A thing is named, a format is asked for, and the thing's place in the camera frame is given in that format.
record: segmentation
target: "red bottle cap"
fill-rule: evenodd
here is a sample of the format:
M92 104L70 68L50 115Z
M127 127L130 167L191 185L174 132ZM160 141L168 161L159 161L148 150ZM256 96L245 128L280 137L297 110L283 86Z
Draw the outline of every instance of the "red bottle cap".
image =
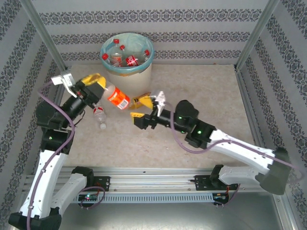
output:
M101 57L102 57L103 60L107 60L107 58L109 57L109 55L106 54L106 53L104 53Z

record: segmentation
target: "bottle cap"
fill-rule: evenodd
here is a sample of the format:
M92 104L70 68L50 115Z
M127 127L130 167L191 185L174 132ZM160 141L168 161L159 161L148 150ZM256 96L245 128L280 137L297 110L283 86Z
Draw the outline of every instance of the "bottle cap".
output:
M106 128L105 123L100 124L100 128L101 128L101 129L105 129L105 128Z
M101 57L102 57L103 60L107 60L107 58L109 57L109 55L106 54L106 53L104 53Z

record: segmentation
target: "striped wall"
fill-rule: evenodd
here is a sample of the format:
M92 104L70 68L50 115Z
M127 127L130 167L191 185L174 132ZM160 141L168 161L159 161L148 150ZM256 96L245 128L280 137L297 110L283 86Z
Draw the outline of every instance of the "striped wall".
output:
M283 146L307 172L307 0L282 0L241 74L266 147ZM298 177L292 172L291 177ZM299 229L307 229L307 182L286 193Z
M0 3L0 229L14 209L23 174L37 161L42 131L35 109L37 90L58 68L17 0ZM54 98L56 87L43 91Z
M34 0L67 65L100 63L113 35L149 37L155 63L235 64L268 0Z

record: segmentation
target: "beige floor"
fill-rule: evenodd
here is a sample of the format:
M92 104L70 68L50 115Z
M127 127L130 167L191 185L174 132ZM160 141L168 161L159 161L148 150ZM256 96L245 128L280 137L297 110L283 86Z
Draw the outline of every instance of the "beige floor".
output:
M75 80L88 74L105 74L102 65L72 67ZM199 110L199 119L225 133L253 143L240 91L232 65L153 65L152 89L164 90L174 106L183 99ZM65 92L63 100L68 98ZM107 129L100 130L92 110L87 107L76 128L66 166L212 168L216 164L243 165L221 153L209 151L194 155L182 150L171 130L157 126L140 130L131 122L130 111L120 111L102 101ZM139 109L150 113L147 108ZM184 135L178 133L184 141Z

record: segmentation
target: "wire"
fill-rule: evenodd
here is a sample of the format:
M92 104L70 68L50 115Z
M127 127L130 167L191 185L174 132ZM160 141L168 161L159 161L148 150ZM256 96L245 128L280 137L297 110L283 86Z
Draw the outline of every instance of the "wire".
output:
M99 205L99 204L105 199L106 191L105 191L105 189L104 189L103 187L100 187L100 186L87 187L87 188L82 189L80 192L87 191L87 190L93 189L93 188L97 188L97 189L102 190L102 191L104 192L104 195L102 196L101 200L99 200L97 203L93 204L93 205L90 206L90 207L83 207L83 206L82 206L82 203L83 203L83 201L86 201L86 200L82 200L81 203L80 203L80 206L81 206L82 209L83 209L83 208L88 209L88 210L89 210L89 209L92 209L92 208L96 207L97 205Z
M77 126L77 124L79 124L80 121L82 121L82 119L84 118L85 115L85 110L83 110L83 114L82 117L79 119L79 121L77 121L74 125Z
M27 230L31 229L30 221L31 221L31 213L32 213L32 208L33 208L34 197L35 197L35 194L36 194L36 191L37 191L38 184L39 184L39 182L40 182L40 180L43 176L43 173L46 171L47 166L50 164L50 162L53 160L53 158L71 141L71 139L73 138L73 135L75 133L75 125L73 124L71 118L60 107L58 107L53 101L51 101L50 99L45 97L41 92L43 88L45 88L45 87L47 87L51 84L52 84L52 82L50 81L49 83L43 85L43 87L41 87L39 89L38 95L41 98L43 98L47 103L49 103L51 106L53 106L56 110L58 110L68 120L68 122L71 126L71 134L69 135L67 140L48 159L48 161L45 163L42 170L40 171L40 173L37 177L37 180L35 181L33 191L32 191L32 194L31 194L31 198L30 198L29 210L28 210L28 215L27 215Z
M278 158L276 158L276 157L272 157L272 156L270 156L270 155L267 155L267 154L265 154L265 153L263 153L263 152L260 152L260 151L258 151L258 150L256 150L256 149L253 149L253 148L251 148L251 147L249 147L249 146L246 146L246 145L244 145L244 144L242 144L242 143L240 143L240 142L234 141L234 140L218 140L218 141L214 142L213 144L211 144L210 146L208 146L206 149L198 150L198 151L188 149L187 147L185 147L185 146L181 143L181 141L180 141L179 138L177 137L176 130L175 130L175 125L174 125L174 108L173 108L172 104L170 104L170 103L168 103L168 102L165 102L165 104L167 104L167 105L171 108L171 121L170 121L170 125L171 125L171 130L172 130L173 137L174 137L175 141L177 142L177 144L178 144L183 150L185 150L185 151L187 151L187 152L190 152L190 153L193 153L193 154L201 154L201 153L208 152L210 149L212 149L214 146L216 146L216 145L218 145L218 144L221 144L221 143L232 143L232 144L241 146L241 147L243 147L243 148L245 148L245 149L247 149L247 150L250 150L250 151L252 151L252 152L255 152L255 153L257 153L257 154L259 154L259 155L261 155L261 156L267 157L267 158L269 158L269 159L271 159L271 160L273 160L273 161L277 161L277 162L279 162L279 163L281 163L281 164L284 164L284 165L286 165L286 166L289 166L290 168L293 168L293 169L296 169L296 170L300 171L300 172L301 172L301 177L298 178L298 179L296 179L296 180L293 180L293 181L288 182L289 184L295 184L295 183L301 181L301 180L305 177L304 171L303 171L302 169L300 169L299 167L297 167L296 165L290 164L290 163L285 162L285 161L283 161L283 160L281 160L281 159L278 159Z

